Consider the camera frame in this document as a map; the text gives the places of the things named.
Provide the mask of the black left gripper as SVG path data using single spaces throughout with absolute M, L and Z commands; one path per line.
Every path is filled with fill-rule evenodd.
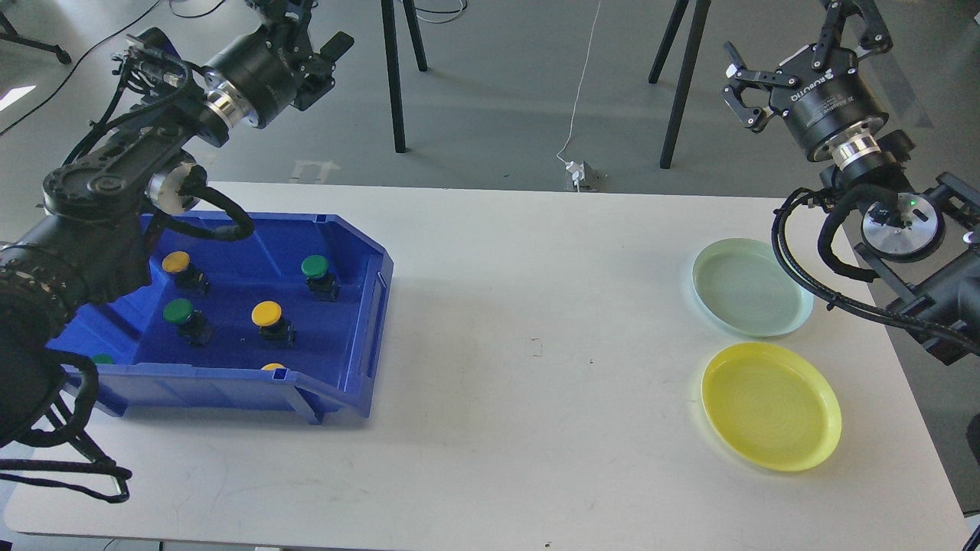
M 207 61 L 204 76 L 211 92 L 230 98 L 234 121 L 263 129 L 286 107 L 305 111 L 328 94 L 337 60 L 355 42 L 337 31 L 315 51 L 302 22 L 287 18 L 238 36 Z

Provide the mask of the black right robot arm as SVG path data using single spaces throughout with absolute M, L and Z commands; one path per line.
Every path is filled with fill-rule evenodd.
M 860 62 L 893 46 L 872 1 L 825 1 L 818 39 L 771 72 L 746 66 L 732 43 L 722 97 L 746 129 L 777 116 L 808 161 L 828 161 L 822 188 L 799 188 L 775 210 L 778 265 L 803 289 L 843 311 L 903 329 L 952 365 L 978 355 L 978 191 L 951 172 L 916 191 L 904 174 L 913 140 L 894 130 L 862 80 Z M 794 257 L 786 226 L 798 206 L 818 206 L 816 240 L 824 265 L 844 278 L 882 280 L 895 294 L 879 308 L 830 289 Z

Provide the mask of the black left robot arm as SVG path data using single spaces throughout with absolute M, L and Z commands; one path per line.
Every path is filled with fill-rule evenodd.
M 251 1 L 260 17 L 204 66 L 182 59 L 164 31 L 129 36 L 118 89 L 87 136 L 43 182 L 46 217 L 2 248 L 2 444 L 70 445 L 82 461 L 5 459 L 2 478 L 60 487 L 109 504 L 129 499 L 127 468 L 85 429 L 100 390 L 88 356 L 50 347 L 84 305 L 150 283 L 165 230 L 200 240 L 245 240 L 251 217 L 207 185 L 185 151 L 221 147 L 239 122 L 266 128 L 287 106 L 308 109 L 334 87 L 354 44 L 344 32 L 309 40 L 312 1 Z

